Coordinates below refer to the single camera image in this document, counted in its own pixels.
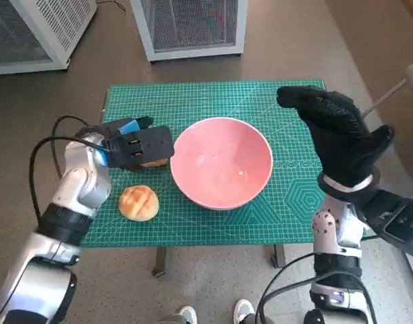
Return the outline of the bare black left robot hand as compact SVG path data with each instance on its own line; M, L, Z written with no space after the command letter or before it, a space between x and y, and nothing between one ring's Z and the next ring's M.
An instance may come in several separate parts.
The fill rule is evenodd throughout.
M152 124L153 118L149 116L131 119L129 122L119 127L119 133L125 135L132 132L137 132L138 130L149 128Z

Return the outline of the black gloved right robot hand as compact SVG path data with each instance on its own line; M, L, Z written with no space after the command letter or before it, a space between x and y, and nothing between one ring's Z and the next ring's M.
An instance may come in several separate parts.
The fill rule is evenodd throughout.
M373 173L375 162L389 148L395 131L383 125L370 131L350 97L315 86L282 86L277 102L294 108L308 126L324 173L354 187Z

